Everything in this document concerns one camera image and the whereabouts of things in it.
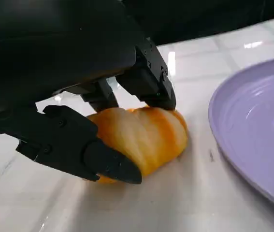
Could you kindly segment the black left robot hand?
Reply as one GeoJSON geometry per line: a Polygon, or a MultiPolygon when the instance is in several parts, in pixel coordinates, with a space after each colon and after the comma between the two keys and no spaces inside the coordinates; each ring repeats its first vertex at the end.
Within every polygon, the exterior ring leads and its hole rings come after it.
{"type": "Polygon", "coordinates": [[[67,106],[36,103],[63,91],[95,110],[117,106],[107,78],[150,106],[173,110],[168,68],[118,0],[0,0],[0,134],[32,161],[91,181],[140,184],[140,169],[67,106]]]}

